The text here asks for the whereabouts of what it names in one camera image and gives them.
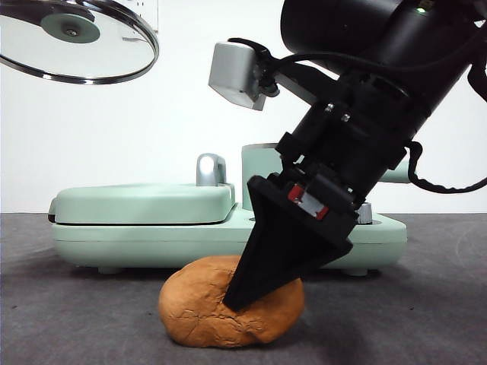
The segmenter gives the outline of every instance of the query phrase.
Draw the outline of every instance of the screw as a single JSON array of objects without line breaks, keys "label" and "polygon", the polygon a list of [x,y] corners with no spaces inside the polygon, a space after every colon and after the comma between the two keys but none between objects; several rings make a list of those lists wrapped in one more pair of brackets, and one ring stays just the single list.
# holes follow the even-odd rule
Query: screw
[{"label": "screw", "polygon": [[71,37],[76,37],[78,35],[78,32],[76,30],[73,30],[73,29],[67,29],[67,31],[65,33]]},{"label": "screw", "polygon": [[325,112],[327,112],[327,113],[331,113],[331,112],[333,111],[333,109],[335,109],[335,104],[331,104],[331,103],[330,103],[330,104],[328,104],[328,105],[326,106]]}]

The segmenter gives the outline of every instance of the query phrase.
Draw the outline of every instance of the white background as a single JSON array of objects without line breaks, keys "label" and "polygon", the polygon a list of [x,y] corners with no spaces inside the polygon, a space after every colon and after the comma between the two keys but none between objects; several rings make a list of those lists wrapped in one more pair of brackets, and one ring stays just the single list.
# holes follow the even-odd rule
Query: white background
[{"label": "white background", "polygon": [[[2,211],[45,212],[58,191],[74,186],[192,182],[204,152],[226,159],[239,192],[241,146],[278,141],[307,105],[285,91],[263,112],[230,104],[207,86],[213,46],[246,37],[286,56],[282,3],[160,0],[161,57],[125,84],[60,84],[2,66]],[[422,177],[446,186],[483,178],[486,113],[459,82],[416,138],[425,146]],[[487,188],[448,196],[379,184],[369,200],[379,212],[487,212]]]}]

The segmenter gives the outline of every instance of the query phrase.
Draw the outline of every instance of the glass lid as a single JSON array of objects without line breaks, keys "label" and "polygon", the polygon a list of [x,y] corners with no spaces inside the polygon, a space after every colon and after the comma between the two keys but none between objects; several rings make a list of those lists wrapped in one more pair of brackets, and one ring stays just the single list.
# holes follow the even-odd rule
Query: glass lid
[{"label": "glass lid", "polygon": [[0,62],[48,80],[115,84],[147,72],[158,39],[110,0],[1,0]]}]

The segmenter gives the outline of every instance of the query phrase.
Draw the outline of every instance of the gray table surface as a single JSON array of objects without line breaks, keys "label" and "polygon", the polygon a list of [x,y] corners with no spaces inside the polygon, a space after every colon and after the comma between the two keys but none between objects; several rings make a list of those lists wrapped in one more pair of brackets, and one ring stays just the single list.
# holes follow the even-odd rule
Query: gray table surface
[{"label": "gray table surface", "polygon": [[268,345],[184,348],[159,322],[173,272],[103,276],[63,262],[44,214],[2,215],[2,364],[487,364],[487,214],[392,214],[398,264],[304,279],[306,308]]}]

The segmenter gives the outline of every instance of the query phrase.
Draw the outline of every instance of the clay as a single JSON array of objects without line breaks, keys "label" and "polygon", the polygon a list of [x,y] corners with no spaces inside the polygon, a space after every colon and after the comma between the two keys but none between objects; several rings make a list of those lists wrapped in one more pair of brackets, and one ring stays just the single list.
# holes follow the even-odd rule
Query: clay
[{"label": "clay", "polygon": [[235,312],[223,297],[240,256],[194,261],[166,280],[159,315],[175,342],[198,348],[269,343],[287,332],[304,308],[300,279]]}]

